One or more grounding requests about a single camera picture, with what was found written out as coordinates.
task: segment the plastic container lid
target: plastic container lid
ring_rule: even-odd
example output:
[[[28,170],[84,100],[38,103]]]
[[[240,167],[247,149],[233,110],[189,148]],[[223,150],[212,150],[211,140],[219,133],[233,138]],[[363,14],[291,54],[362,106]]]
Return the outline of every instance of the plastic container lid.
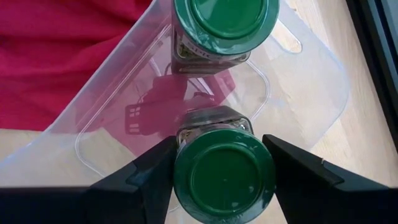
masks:
[[[196,44],[220,55],[260,45],[275,26],[279,0],[174,0],[180,25]]]
[[[246,223],[270,202],[275,167],[268,150],[251,134],[213,130],[181,149],[174,189],[182,207],[203,223]]]

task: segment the green lid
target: green lid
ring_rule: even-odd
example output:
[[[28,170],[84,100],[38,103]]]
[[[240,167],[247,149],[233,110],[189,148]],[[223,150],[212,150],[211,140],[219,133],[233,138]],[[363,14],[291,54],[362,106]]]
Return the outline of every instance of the green lid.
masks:
[[[265,146],[235,129],[205,133],[177,157],[174,189],[182,207],[203,223],[257,217],[275,190],[275,170]]]
[[[174,0],[180,25],[209,53],[238,55],[261,44],[275,26],[279,0]]]

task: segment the light wood surface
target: light wood surface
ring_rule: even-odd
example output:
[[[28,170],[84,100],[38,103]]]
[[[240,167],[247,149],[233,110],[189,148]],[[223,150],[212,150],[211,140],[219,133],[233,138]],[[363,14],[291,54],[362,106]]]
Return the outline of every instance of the light wood surface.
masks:
[[[398,186],[398,155],[345,0],[287,2],[343,63],[350,80],[351,93],[345,111],[314,146],[312,153],[382,184]],[[6,157],[38,135],[37,132],[0,129],[0,157]],[[171,216],[168,221],[178,223]],[[274,197],[253,223],[285,222]]]

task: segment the red fabric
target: red fabric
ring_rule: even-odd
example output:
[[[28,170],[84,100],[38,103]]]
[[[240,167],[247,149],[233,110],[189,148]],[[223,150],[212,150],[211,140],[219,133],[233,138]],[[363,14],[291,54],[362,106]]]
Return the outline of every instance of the red fabric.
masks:
[[[150,0],[0,2],[0,128],[42,131]]]

